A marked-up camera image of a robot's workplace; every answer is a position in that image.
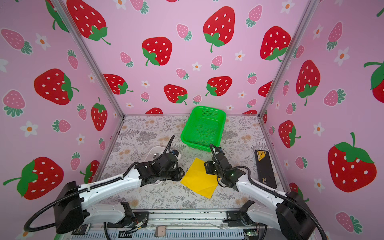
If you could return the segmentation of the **white rectangular tray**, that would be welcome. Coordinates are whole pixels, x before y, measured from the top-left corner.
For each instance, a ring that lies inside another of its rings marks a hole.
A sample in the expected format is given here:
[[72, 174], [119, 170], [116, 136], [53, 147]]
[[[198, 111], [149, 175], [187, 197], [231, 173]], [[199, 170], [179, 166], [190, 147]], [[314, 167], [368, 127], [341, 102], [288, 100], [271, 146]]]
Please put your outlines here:
[[[164, 148], [161, 147], [161, 146], [156, 146], [156, 147], [153, 147], [149, 153], [147, 154], [146, 158], [145, 158], [145, 162], [152, 162], [154, 161], [157, 157], [159, 157], [160, 155], [163, 154], [163, 151], [164, 151]], [[160, 164], [159, 164], [159, 161], [156, 161], [154, 163], [155, 165], [155, 172], [156, 172], [156, 175], [157, 175], [157, 180], [155, 182], [151, 181], [150, 183], [148, 183], [148, 186], [152, 186], [152, 187], [158, 187], [160, 186], [163, 182], [166, 181], [166, 172], [162, 170]]]

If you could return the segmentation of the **yellow paper napkin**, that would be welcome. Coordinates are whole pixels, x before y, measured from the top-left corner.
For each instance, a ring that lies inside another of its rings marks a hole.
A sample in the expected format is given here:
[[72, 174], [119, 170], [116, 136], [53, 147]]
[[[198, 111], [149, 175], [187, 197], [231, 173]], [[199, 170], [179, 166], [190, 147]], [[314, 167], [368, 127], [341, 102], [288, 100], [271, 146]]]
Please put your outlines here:
[[181, 180], [181, 184], [205, 198], [211, 199], [217, 186], [216, 175], [208, 175], [205, 170], [205, 162], [195, 158], [187, 173]]

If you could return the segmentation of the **green plastic basket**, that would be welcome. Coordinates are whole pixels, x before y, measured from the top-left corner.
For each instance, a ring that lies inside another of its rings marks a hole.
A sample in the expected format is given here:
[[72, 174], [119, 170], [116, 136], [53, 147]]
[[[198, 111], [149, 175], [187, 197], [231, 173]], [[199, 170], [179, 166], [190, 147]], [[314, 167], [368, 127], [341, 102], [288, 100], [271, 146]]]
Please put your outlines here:
[[221, 143], [227, 115], [224, 111], [195, 107], [183, 129], [181, 140], [190, 148], [210, 152], [210, 145]]

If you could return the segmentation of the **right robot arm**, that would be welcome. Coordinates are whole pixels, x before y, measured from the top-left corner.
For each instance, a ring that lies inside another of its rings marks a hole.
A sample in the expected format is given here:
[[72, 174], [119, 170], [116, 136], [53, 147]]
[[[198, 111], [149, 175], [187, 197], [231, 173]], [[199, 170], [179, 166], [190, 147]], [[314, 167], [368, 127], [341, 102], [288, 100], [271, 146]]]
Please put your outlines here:
[[264, 205], [252, 202], [240, 208], [245, 225], [262, 223], [279, 230], [288, 240], [308, 240], [318, 230], [323, 240], [327, 235], [303, 198], [295, 193], [285, 193], [268, 187], [251, 177], [245, 166], [233, 167], [220, 147], [210, 145], [212, 160], [205, 162], [208, 175], [215, 175], [219, 185], [249, 195]]

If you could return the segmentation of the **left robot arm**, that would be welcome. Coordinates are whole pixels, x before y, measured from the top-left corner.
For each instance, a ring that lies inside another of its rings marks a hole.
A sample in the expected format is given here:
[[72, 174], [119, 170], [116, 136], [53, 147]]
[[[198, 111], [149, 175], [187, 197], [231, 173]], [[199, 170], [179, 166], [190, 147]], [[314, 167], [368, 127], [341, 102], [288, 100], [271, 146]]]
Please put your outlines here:
[[[101, 205], [100, 201], [118, 193], [154, 184], [157, 181], [179, 182], [185, 171], [179, 167], [177, 150], [166, 150], [154, 160], [133, 163], [124, 173], [91, 184], [65, 185], [58, 198], [33, 214], [25, 223], [24, 231], [38, 232], [55, 228], [57, 234], [66, 234], [92, 223], [117, 224], [129, 216], [127, 204]], [[31, 224], [48, 209], [54, 209], [55, 222], [32, 227]]]

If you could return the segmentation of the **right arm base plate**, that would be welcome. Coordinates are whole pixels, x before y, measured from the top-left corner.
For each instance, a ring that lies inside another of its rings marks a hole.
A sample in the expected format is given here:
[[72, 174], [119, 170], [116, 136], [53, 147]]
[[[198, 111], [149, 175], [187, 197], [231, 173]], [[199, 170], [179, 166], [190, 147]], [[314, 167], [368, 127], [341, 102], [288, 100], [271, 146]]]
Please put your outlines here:
[[226, 218], [223, 223], [227, 223], [229, 227], [265, 227], [262, 223], [253, 222], [246, 213], [239, 210], [232, 210], [226, 212]]

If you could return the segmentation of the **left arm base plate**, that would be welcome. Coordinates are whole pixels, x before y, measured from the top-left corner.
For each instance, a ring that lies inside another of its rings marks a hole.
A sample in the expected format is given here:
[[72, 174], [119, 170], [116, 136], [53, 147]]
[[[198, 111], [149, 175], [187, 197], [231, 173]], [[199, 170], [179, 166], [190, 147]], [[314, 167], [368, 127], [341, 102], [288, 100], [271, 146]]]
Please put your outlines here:
[[134, 216], [125, 216], [116, 224], [107, 223], [107, 228], [146, 228], [150, 212], [133, 212]]

